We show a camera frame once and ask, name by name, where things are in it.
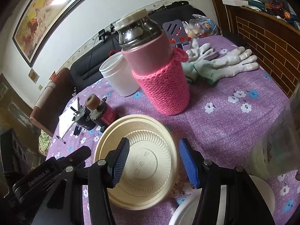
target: brown wheel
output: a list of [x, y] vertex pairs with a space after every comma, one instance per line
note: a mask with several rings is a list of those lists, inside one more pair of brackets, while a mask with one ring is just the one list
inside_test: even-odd
[[87, 108], [89, 108], [91, 111], [95, 110], [99, 104], [100, 104], [101, 100], [98, 98], [98, 96], [96, 96], [95, 94], [91, 94], [85, 101], [85, 105], [87, 106]]

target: pink knitted cover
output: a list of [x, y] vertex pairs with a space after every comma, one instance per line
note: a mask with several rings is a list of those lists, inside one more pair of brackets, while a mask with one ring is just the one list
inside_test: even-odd
[[190, 91], [181, 62], [188, 61], [184, 50], [173, 47], [171, 61], [156, 73], [140, 76], [132, 74], [154, 107], [165, 115], [181, 113], [188, 105]]

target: white glove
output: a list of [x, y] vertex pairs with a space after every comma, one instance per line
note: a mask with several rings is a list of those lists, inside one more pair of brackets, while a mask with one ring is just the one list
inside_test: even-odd
[[199, 61], [202, 59], [211, 60], [216, 58], [219, 53], [214, 52], [210, 43], [203, 44], [199, 47], [199, 44], [195, 38], [191, 39], [190, 42], [191, 49], [187, 50], [186, 53], [189, 56], [187, 62], [181, 63], [185, 77], [189, 83], [194, 83], [199, 76], [199, 73], [195, 69], [191, 62]]
[[250, 49], [238, 47], [229, 52], [226, 56], [212, 61], [206, 59], [196, 60], [192, 64], [199, 75], [205, 78], [210, 84], [225, 77], [233, 77], [241, 72], [256, 70], [259, 65], [254, 62], [257, 56], [252, 55]]

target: painting of horses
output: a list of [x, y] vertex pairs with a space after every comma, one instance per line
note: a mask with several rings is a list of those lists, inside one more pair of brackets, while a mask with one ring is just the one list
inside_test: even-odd
[[31, 0], [13, 35], [13, 41], [30, 67], [51, 32], [80, 0]]

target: small motor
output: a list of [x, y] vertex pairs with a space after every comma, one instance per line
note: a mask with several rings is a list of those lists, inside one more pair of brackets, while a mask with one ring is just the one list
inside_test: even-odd
[[100, 100], [92, 94], [85, 101], [85, 105], [91, 110], [91, 120], [101, 127], [101, 132], [118, 118], [117, 112], [106, 103], [106, 99], [107, 97], [104, 97]]
[[96, 124], [90, 119], [90, 110], [86, 106], [79, 106], [78, 111], [74, 112], [73, 121], [77, 122], [86, 130], [92, 130]]

